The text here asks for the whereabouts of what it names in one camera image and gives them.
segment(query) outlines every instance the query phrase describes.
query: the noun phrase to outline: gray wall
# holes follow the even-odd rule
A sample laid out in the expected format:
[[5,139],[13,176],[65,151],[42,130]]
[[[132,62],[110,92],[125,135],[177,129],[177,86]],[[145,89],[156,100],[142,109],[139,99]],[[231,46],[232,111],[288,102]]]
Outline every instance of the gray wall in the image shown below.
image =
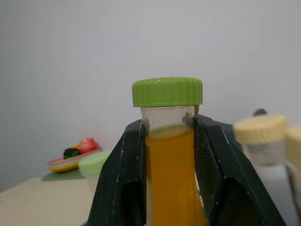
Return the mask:
[[1,0],[0,191],[81,138],[113,148],[140,117],[131,85],[198,77],[200,112],[299,123],[299,0]]

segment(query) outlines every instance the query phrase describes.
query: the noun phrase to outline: light green lid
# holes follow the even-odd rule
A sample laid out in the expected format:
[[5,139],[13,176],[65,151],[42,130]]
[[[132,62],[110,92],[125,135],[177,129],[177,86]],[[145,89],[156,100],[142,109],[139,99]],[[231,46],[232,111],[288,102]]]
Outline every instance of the light green lid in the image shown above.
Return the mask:
[[200,79],[167,77],[145,79],[132,85],[134,107],[197,106],[203,104]]
[[104,150],[91,154],[79,161],[79,171],[81,175],[88,177],[99,174],[103,164],[109,157],[111,151]]

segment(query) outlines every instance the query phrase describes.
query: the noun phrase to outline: table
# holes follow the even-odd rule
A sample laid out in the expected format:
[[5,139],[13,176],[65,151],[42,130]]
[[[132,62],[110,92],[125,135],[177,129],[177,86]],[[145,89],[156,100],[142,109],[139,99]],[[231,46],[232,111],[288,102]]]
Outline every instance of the table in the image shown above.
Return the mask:
[[0,226],[80,226],[92,199],[85,179],[33,178],[0,193]]

